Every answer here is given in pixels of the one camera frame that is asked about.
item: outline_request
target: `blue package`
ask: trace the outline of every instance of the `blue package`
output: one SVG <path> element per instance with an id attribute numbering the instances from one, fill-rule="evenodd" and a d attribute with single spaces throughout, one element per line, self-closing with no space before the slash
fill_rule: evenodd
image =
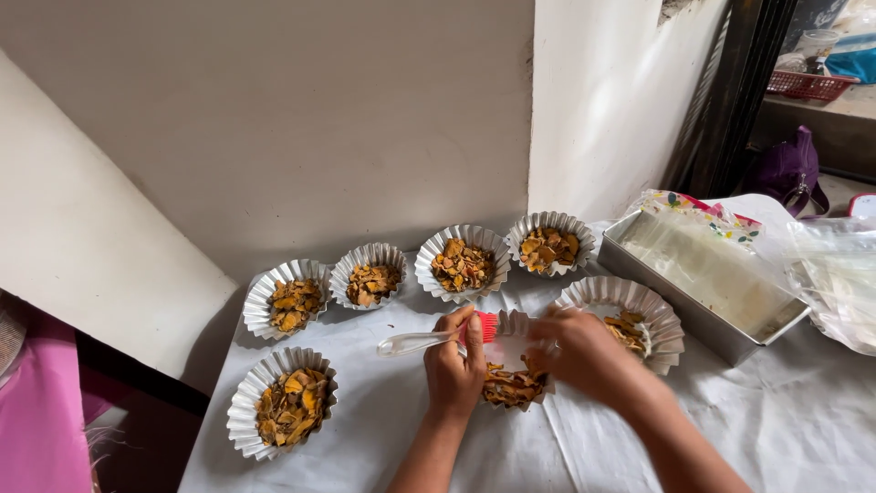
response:
<path id="1" fill-rule="evenodd" d="M 876 83 L 876 48 L 831 54 L 824 64 L 831 75 L 851 75 L 862 84 Z"/>

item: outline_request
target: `metal baking tray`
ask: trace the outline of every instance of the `metal baking tray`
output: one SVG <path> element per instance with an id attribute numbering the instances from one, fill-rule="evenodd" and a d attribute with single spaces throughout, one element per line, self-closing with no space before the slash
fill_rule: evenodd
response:
<path id="1" fill-rule="evenodd" d="M 759 330 L 758 334 L 764 337 L 759 340 L 752 338 L 675 287 L 620 245 L 624 233 L 642 217 L 642 211 L 636 211 L 605 230 L 597 262 L 614 275 L 644 284 L 660 294 L 682 320 L 684 331 L 696 337 L 731 366 L 738 366 L 758 349 L 769 346 L 809 315 L 809 306 L 800 298 L 794 298 Z"/>

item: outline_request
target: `white tablecloth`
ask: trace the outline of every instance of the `white tablecloth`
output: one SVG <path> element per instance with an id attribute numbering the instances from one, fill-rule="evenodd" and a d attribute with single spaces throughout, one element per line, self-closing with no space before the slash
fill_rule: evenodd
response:
<path id="1" fill-rule="evenodd" d="M 732 201 L 725 199 L 726 204 Z M 733 209 L 780 237 L 787 222 L 757 200 Z M 596 223 L 595 234 L 611 222 Z M 408 254 L 406 283 L 376 311 L 334 302 L 306 331 L 264 341 L 241 320 L 180 486 L 203 491 L 379 492 L 386 488 L 427 405 L 421 355 L 382 360 L 377 343 L 402 332 L 428 331 L 455 308 L 423 291 Z M 597 264 L 590 275 L 607 274 Z M 549 281 L 513 267 L 482 311 L 540 314 L 580 270 Z M 332 418 L 303 447 L 276 461 L 245 459 L 228 440 L 231 396 L 245 374 L 273 349 L 312 347 L 337 370 Z M 876 489 L 876 359 L 824 337 L 808 321 L 738 368 L 730 368 L 689 336 L 681 365 L 667 383 L 682 408 L 755 491 Z M 451 491 L 659 491 L 644 448 L 613 411 L 562 385 L 544 405 L 505 413 L 480 405 L 456 458 Z"/>

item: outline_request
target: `white wall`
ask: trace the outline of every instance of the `white wall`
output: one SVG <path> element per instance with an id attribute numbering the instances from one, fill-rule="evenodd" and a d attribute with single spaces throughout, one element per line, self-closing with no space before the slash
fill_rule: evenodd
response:
<path id="1" fill-rule="evenodd" d="M 0 46 L 241 284 L 526 212 L 533 0 L 0 0 Z"/>
<path id="2" fill-rule="evenodd" d="M 615 218 L 661 186 L 725 4 L 658 28 L 660 0 L 536 0 L 530 211 Z"/>
<path id="3" fill-rule="evenodd" d="M 179 378 L 236 285 L 0 52 L 0 287 Z"/>

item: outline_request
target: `silver baking cup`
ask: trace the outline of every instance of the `silver baking cup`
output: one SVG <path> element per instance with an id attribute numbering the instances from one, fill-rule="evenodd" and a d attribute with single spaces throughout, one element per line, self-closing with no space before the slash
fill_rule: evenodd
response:
<path id="1" fill-rule="evenodd" d="M 663 298 L 649 288 L 620 277 L 585 277 L 562 291 L 554 301 L 557 306 L 574 305 L 587 308 L 589 304 L 614 304 L 644 318 L 651 337 L 651 353 L 645 366 L 657 375 L 669 373 L 669 367 L 678 366 L 678 355 L 684 352 L 682 322 Z"/>
<path id="2" fill-rule="evenodd" d="M 310 368 L 328 377 L 326 387 L 325 411 L 319 426 L 310 431 L 307 437 L 298 443 L 277 447 L 265 445 L 258 436 L 258 421 L 256 420 L 256 401 L 262 397 L 262 392 L 271 387 L 284 373 L 292 373 L 299 368 Z M 243 450 L 244 457 L 256 456 L 256 461 L 265 458 L 273 461 L 280 454 L 288 454 L 293 447 L 301 447 L 307 439 L 322 429 L 322 423 L 331 418 L 331 408 L 337 404 L 335 390 L 336 372 L 329 368 L 329 360 L 322 354 L 314 353 L 313 349 L 300 347 L 284 347 L 274 351 L 267 358 L 258 362 L 255 368 L 246 374 L 246 378 L 237 385 L 237 393 L 231 398 L 231 408 L 228 409 L 228 438 L 234 440 L 234 449 Z"/>
<path id="3" fill-rule="evenodd" d="M 350 276 L 353 274 L 355 266 L 379 266 L 392 265 L 401 274 L 401 280 L 396 285 L 394 291 L 390 291 L 389 297 L 380 298 L 380 303 L 372 303 L 370 306 L 362 306 L 353 304 L 347 297 L 347 286 L 350 285 Z M 393 298 L 395 298 L 401 290 L 401 285 L 407 277 L 407 265 L 405 257 L 401 254 L 401 250 L 389 243 L 370 243 L 360 246 L 347 252 L 341 260 L 337 262 L 335 268 L 331 271 L 331 294 L 339 304 L 345 308 L 353 310 L 376 310 L 387 306 Z"/>
<path id="4" fill-rule="evenodd" d="M 498 317 L 498 326 L 496 327 L 496 337 L 498 336 L 518 336 L 521 338 L 525 338 L 529 333 L 529 325 L 534 321 L 534 318 L 529 318 L 528 315 L 523 313 L 522 311 L 505 311 L 502 310 L 496 314 Z M 529 406 L 532 404 L 543 404 L 545 400 L 545 396 L 547 394 L 555 394 L 556 393 L 556 381 L 553 375 L 547 374 L 547 379 L 545 380 L 545 386 L 541 388 L 541 393 L 538 396 L 535 396 L 535 399 L 529 401 L 528 403 L 524 403 L 521 406 L 512 406 L 506 408 L 504 404 L 493 404 L 490 401 L 486 400 L 483 392 L 480 396 L 479 403 L 481 404 L 489 404 L 493 409 L 503 408 L 505 412 L 514 412 L 514 411 L 522 411 L 526 412 L 529 410 Z"/>
<path id="5" fill-rule="evenodd" d="M 461 293 L 451 293 L 441 286 L 432 274 L 432 260 L 444 253 L 444 246 L 451 238 L 463 239 L 467 246 L 474 245 L 483 250 L 493 252 L 493 276 L 481 289 L 468 289 Z M 491 291 L 498 291 L 502 282 L 508 280 L 508 271 L 511 270 L 511 255 L 508 253 L 508 245 L 495 232 L 481 226 L 456 225 L 444 228 L 420 247 L 417 260 L 414 263 L 414 273 L 417 281 L 432 297 L 440 297 L 444 301 L 453 301 L 457 304 L 474 302 L 479 297 L 486 297 Z"/>
<path id="6" fill-rule="evenodd" d="M 560 262 L 554 261 L 550 268 L 546 268 L 542 272 L 529 270 L 529 267 L 520 259 L 520 244 L 526 241 L 529 232 L 539 226 L 554 228 L 561 232 L 570 232 L 578 238 L 578 253 L 575 255 L 575 261 L 572 262 L 572 265 L 560 265 Z M 559 278 L 568 272 L 575 272 L 579 267 L 583 268 L 587 265 L 587 259 L 590 258 L 590 252 L 593 251 L 596 240 L 589 227 L 575 216 L 570 216 L 565 212 L 534 212 L 524 216 L 520 221 L 514 223 L 511 231 L 508 232 L 508 236 L 505 237 L 505 243 L 511 249 L 511 256 L 518 262 L 520 267 L 529 274 L 546 279 L 554 276 Z"/>
<path id="7" fill-rule="evenodd" d="M 282 282 L 304 281 L 305 279 L 313 279 L 320 287 L 320 292 L 322 293 L 320 297 L 320 310 L 316 313 L 311 313 L 311 318 L 300 329 L 283 332 L 278 327 L 271 325 L 273 307 L 268 303 L 268 298 L 277 290 L 274 282 L 277 280 Z M 329 308 L 329 300 L 331 299 L 331 294 L 329 294 L 330 280 L 331 271 L 329 266 L 318 261 L 291 261 L 272 268 L 270 272 L 263 275 L 252 286 L 250 294 L 246 295 L 246 300 L 244 301 L 244 323 L 246 324 L 246 330 L 265 339 L 281 339 L 297 331 L 303 331 L 307 328 L 307 325 L 316 321 L 320 313 Z"/>

